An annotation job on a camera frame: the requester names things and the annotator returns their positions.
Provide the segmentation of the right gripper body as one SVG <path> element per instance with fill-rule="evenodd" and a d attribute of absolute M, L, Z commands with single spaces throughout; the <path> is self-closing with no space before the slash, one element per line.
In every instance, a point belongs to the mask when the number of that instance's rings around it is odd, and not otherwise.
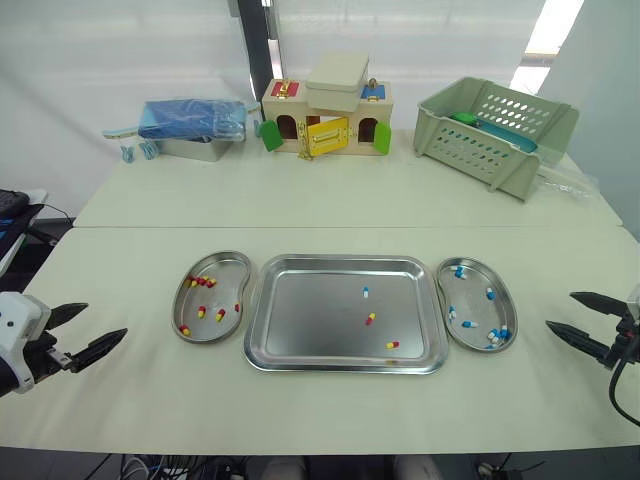
<path fill-rule="evenodd" d="M 639 360 L 639 322 L 631 315 L 625 315 L 617 324 L 616 331 L 614 343 L 603 360 L 603 365 L 609 370 Z"/>

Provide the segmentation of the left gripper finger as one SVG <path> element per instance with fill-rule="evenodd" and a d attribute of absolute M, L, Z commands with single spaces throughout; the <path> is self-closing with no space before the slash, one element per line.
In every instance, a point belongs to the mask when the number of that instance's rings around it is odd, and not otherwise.
<path fill-rule="evenodd" d="M 87 347 L 71 356 L 69 370 L 72 373 L 79 373 L 85 368 L 96 363 L 101 358 L 108 355 L 126 336 L 127 328 L 108 332 L 90 342 Z"/>
<path fill-rule="evenodd" d="M 72 320 L 88 307 L 87 303 L 68 303 L 51 310 L 45 329 L 52 330 Z"/>

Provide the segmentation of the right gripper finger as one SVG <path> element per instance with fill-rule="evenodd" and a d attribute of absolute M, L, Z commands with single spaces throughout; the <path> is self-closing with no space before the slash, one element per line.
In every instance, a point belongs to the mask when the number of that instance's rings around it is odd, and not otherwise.
<path fill-rule="evenodd" d="M 595 292 L 580 291 L 571 292 L 569 296 L 589 309 L 600 312 L 604 315 L 624 317 L 628 314 L 628 306 L 625 302 L 606 295 Z"/>
<path fill-rule="evenodd" d="M 605 344 L 592 339 L 587 332 L 569 324 L 554 321 L 546 321 L 545 324 L 565 343 L 596 359 L 606 368 L 612 367 L 610 362 L 607 360 L 610 348 Z"/>

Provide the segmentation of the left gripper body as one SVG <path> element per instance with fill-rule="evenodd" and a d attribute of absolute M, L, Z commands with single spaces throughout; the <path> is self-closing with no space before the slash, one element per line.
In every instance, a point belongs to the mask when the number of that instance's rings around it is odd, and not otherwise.
<path fill-rule="evenodd" d="M 29 340 L 23 348 L 24 360 L 35 383 L 56 374 L 60 370 L 69 370 L 73 360 L 69 354 L 56 349 L 57 338 L 44 331 L 36 340 Z"/>

